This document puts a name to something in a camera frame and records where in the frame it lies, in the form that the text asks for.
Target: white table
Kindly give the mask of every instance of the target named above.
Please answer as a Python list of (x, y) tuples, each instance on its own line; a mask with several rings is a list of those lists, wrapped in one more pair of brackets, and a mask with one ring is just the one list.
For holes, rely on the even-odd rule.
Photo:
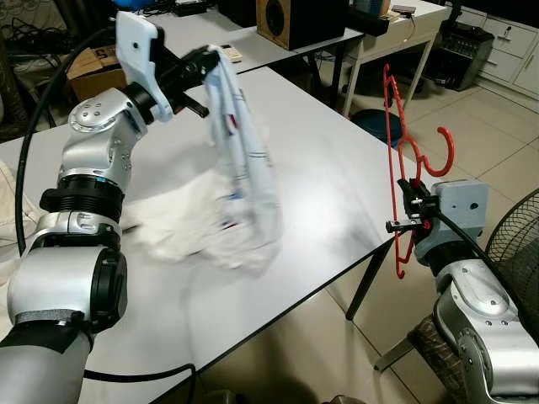
[(357, 56), (355, 57), (354, 68), (350, 76), (348, 90), (344, 99), (343, 115), (348, 116), (350, 106), (354, 96), (355, 84), (357, 83), (360, 66), (368, 61), (374, 61), (380, 57), (390, 55), (408, 49), (412, 46), (425, 44), (423, 55), (415, 71), (414, 78), (410, 84), (410, 89), (406, 94), (404, 106), (412, 99), (415, 88), (423, 73), (424, 64), (429, 57), (430, 49), (435, 42), (441, 22), (449, 17), (450, 9), (437, 4), (424, 2), (422, 0), (392, 0), (395, 4), (416, 7), (413, 19), (399, 18), (392, 21), (387, 28), (387, 32), (381, 36), (366, 37), (359, 43)]
[(359, 42), (364, 36), (361, 32), (347, 28), (344, 30), (343, 36), (295, 50), (287, 50), (259, 35), (256, 27), (242, 28), (214, 9), (189, 17), (179, 18), (172, 14), (165, 14), (151, 17), (149, 20), (155, 25), (163, 27), (165, 45), (176, 56), (183, 56), (194, 48), (207, 44), (234, 46), (243, 55), (242, 61), (234, 64), (237, 73), (248, 72), (292, 57), (308, 56), (311, 70), (315, 76), (315, 86), (318, 89), (321, 87), (321, 83), (313, 52), (335, 46), (337, 51), (329, 100), (331, 108), (335, 107), (339, 94), (344, 49), (351, 41)]
[[(198, 256), (163, 263), (125, 235), (129, 304), (120, 322), (97, 336), (88, 369), (143, 374), (188, 362), (203, 369), (390, 239), (386, 146), (267, 67), (239, 80), (269, 130), (284, 219), (278, 256), (262, 274), (213, 268)], [(204, 103), (202, 88), (191, 95)], [(35, 135), (26, 179), (32, 200), (55, 186), (67, 135), (66, 126)], [(177, 188), (211, 167), (208, 137), (209, 122), (188, 110), (153, 124), (133, 152), (127, 199)], [(9, 167), (16, 167), (20, 143), (0, 146)], [(85, 380), (83, 399), (149, 402), (186, 376), (131, 385)], [(89, 396), (90, 388), (100, 396)]]

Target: wooden speaker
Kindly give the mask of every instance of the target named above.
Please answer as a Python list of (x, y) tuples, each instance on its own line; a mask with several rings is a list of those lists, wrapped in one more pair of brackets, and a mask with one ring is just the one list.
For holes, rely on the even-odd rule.
[(257, 31), (295, 49), (344, 34), (348, 0), (257, 0)]

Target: electric fan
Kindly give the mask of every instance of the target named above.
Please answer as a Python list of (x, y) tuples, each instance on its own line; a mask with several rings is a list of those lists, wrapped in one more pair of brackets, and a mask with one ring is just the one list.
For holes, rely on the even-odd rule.
[(539, 344), (539, 189), (501, 220), (488, 240), (487, 254), (520, 298), (520, 321)]

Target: white cloth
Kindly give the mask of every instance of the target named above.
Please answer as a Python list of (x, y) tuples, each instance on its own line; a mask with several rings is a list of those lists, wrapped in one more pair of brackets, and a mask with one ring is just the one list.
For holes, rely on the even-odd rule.
[[(41, 211), (23, 196), (24, 234), (30, 235), (41, 216)], [(15, 233), (15, 178), (0, 161), (0, 247), (17, 242)]]
[(221, 48), (213, 49), (221, 61), (205, 88), (217, 166), (181, 189), (126, 206), (120, 224), (137, 226), (136, 240), (156, 258), (179, 261), (202, 252), (226, 268), (256, 271), (278, 250), (274, 177), (232, 63)]
[(0, 286), (0, 341), (9, 334), (12, 328), (8, 314), (8, 286), (8, 283)]

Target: blue object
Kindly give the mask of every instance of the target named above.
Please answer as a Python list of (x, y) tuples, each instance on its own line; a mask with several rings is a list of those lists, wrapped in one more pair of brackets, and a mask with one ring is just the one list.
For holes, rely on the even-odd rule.
[(129, 8), (131, 10), (140, 10), (155, 2), (156, 0), (115, 0), (115, 4), (118, 7)]
[[(382, 109), (363, 109), (354, 114), (351, 120), (361, 129), (366, 130), (379, 141), (387, 144), (386, 111)], [(389, 125), (391, 128), (391, 147), (395, 147), (403, 135), (401, 121), (398, 116), (389, 113)]]
[(380, 16), (383, 0), (354, 0), (354, 7), (363, 13), (369, 13), (375, 17)]

